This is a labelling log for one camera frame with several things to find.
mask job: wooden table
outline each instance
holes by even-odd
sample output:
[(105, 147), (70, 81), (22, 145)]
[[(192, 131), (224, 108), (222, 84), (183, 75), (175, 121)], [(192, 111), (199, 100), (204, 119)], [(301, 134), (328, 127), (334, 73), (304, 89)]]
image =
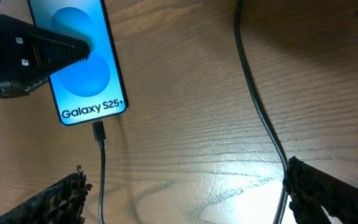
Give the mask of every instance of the wooden table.
[[(104, 119), (106, 223), (271, 223), (282, 166), (233, 34), (236, 1), (108, 0), (129, 109)], [(31, 22), (25, 0), (0, 13)], [(288, 157), (358, 187), (358, 1), (246, 1), (242, 38)], [(48, 85), (0, 100), (0, 215), (82, 165), (91, 123), (60, 125)], [(288, 209), (284, 223), (294, 223)]]

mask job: black cable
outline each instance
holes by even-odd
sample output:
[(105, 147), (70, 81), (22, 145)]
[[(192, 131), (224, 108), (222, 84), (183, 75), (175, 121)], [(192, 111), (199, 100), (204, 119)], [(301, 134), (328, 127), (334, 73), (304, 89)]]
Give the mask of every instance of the black cable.
[[(254, 79), (251, 75), (251, 70), (247, 61), (246, 53), (244, 52), (244, 46), (241, 40), (241, 33), (240, 33), (240, 18), (241, 18), (241, 11), (242, 11), (242, 3), (243, 0), (238, 0), (237, 9), (236, 9), (236, 16), (234, 18), (234, 37), (236, 38), (237, 50), (239, 52), (240, 61), (242, 65), (242, 69), (244, 71), (244, 75), (247, 80), (247, 85), (249, 89), (249, 93), (251, 95), (252, 101), (254, 102), (255, 109), (258, 112), (259, 118), (265, 126), (265, 129), (270, 136), (274, 147), (277, 150), (278, 156), (280, 156), (280, 160), (283, 164), (284, 174), (288, 168), (288, 159), (285, 155), (285, 151), (281, 142), (277, 136), (277, 133), (274, 130), (272, 122), (267, 115), (265, 108), (260, 100), (258, 91), (255, 87)], [(286, 193), (284, 186), (282, 187), (281, 194), (280, 194), (280, 201), (278, 203), (277, 211), (274, 216), (273, 223), (281, 223), (284, 216), (285, 207), (287, 206), (287, 198), (288, 194)]]
[(99, 143), (101, 154), (101, 168), (100, 168), (100, 193), (99, 193), (99, 221), (104, 224), (103, 220), (103, 197), (104, 197), (104, 176), (106, 170), (106, 155), (104, 151), (104, 140), (106, 133), (104, 133), (103, 121), (94, 121), (92, 123), (94, 140)]

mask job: smartphone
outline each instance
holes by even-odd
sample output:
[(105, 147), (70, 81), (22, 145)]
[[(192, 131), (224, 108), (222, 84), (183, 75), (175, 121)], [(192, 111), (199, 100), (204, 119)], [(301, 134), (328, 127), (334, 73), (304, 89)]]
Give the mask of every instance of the smartphone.
[(127, 98), (103, 0), (28, 0), (34, 25), (88, 43), (87, 60), (49, 77), (65, 126), (123, 113)]

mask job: blue circle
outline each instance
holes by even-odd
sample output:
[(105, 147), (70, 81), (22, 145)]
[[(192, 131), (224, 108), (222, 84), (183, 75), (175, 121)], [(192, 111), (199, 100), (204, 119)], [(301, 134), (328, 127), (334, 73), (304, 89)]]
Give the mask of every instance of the blue circle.
[[(52, 17), (52, 30), (87, 41), (92, 50), (91, 36), (97, 36), (94, 24), (84, 11), (65, 7)], [(110, 81), (110, 69), (100, 54), (92, 51), (85, 61), (77, 62), (58, 72), (62, 85), (76, 96), (90, 97), (101, 93)]]

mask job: screw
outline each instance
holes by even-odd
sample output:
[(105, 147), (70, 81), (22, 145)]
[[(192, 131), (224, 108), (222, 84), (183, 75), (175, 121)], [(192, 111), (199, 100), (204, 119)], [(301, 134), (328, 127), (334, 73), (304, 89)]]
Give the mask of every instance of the screw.
[(23, 66), (29, 66), (30, 62), (27, 59), (22, 59), (22, 65)]
[(16, 43), (18, 43), (18, 44), (24, 44), (24, 40), (22, 37), (16, 37), (15, 40), (16, 40)]

